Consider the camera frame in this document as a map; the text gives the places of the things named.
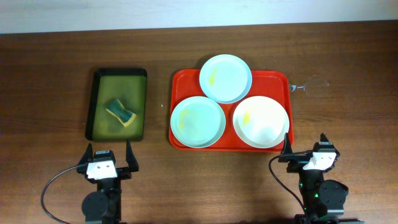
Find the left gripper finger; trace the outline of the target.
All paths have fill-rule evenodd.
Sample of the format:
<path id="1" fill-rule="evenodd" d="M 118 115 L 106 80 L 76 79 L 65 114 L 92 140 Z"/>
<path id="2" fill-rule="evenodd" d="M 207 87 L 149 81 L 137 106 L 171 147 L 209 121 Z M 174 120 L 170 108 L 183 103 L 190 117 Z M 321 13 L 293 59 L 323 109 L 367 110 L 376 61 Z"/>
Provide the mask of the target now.
<path id="1" fill-rule="evenodd" d="M 130 140 L 126 140 L 126 162 L 130 171 L 139 171 L 139 164 L 132 151 Z"/>
<path id="2" fill-rule="evenodd" d="M 91 163 L 93 160 L 93 148 L 92 148 L 92 144 L 89 143 L 86 151 L 84 152 L 84 154 L 82 155 L 78 165 L 87 165 L 88 163 Z"/>

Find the cream white plate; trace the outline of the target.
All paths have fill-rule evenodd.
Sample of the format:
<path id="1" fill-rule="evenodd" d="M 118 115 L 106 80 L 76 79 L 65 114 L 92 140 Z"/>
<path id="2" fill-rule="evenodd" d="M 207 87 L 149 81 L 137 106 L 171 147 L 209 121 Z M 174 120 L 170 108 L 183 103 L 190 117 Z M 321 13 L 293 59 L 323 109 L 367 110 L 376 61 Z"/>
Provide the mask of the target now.
<path id="1" fill-rule="evenodd" d="M 267 149 L 282 143 L 289 132 L 290 120 L 284 107 L 266 96 L 252 96 L 238 104 L 233 127 L 247 145 Z"/>

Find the green and yellow sponge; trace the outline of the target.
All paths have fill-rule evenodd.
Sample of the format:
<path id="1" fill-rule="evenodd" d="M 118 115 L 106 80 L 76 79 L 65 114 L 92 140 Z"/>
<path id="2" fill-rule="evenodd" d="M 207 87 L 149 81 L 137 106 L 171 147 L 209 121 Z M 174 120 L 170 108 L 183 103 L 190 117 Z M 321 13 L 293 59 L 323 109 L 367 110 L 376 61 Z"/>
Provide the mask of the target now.
<path id="1" fill-rule="evenodd" d="M 125 109 L 124 105 L 118 99 L 113 100 L 106 107 L 106 111 L 117 118 L 124 127 L 128 127 L 137 116 L 132 111 Z"/>

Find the mint green plate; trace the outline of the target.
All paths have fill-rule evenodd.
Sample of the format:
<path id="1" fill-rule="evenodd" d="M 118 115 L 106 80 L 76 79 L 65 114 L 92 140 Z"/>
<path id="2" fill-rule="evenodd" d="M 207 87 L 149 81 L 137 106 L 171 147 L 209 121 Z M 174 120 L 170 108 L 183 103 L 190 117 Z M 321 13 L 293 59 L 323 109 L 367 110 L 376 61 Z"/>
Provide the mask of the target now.
<path id="1" fill-rule="evenodd" d="M 205 148 L 222 137 L 226 116 L 214 100 L 192 96 L 182 100 L 173 109 L 170 128 L 174 137 L 184 146 Z"/>

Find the light blue plate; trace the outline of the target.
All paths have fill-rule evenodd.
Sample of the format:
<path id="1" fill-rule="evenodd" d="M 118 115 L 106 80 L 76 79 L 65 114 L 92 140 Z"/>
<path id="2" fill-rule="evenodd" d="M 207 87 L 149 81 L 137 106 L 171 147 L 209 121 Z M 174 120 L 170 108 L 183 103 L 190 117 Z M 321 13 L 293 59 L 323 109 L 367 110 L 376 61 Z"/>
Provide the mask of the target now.
<path id="1" fill-rule="evenodd" d="M 200 69 L 199 82 L 202 92 L 212 100 L 230 104 L 243 99 L 252 86 L 252 72 L 241 58 L 216 55 Z"/>

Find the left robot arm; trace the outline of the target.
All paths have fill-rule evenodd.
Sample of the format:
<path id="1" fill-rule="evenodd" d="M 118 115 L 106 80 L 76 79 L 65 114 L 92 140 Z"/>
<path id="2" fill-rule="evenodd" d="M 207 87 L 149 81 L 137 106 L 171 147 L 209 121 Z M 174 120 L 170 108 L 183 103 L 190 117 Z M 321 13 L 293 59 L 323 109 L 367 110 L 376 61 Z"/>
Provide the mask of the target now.
<path id="1" fill-rule="evenodd" d="M 132 173 L 139 171 L 130 140 L 126 141 L 126 162 L 126 167 L 117 168 L 112 150 L 94 152 L 92 145 L 88 145 L 76 169 L 88 182 L 96 185 L 96 190 L 88 194 L 81 204 L 85 223 L 122 223 L 121 182 L 131 179 Z"/>

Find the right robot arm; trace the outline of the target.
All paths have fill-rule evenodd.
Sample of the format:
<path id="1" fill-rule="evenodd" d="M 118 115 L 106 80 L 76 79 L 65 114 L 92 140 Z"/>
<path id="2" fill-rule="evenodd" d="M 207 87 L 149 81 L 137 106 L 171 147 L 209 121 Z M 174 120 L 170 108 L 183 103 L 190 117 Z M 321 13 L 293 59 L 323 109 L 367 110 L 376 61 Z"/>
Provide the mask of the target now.
<path id="1" fill-rule="evenodd" d="M 324 134 L 309 151 L 292 151 L 289 135 L 284 136 L 284 145 L 278 157 L 287 163 L 288 173 L 299 175 L 298 187 L 303 213 L 294 217 L 295 223 L 338 223 L 344 214 L 343 205 L 349 189 L 336 180 L 324 179 L 332 170 L 340 153 Z"/>

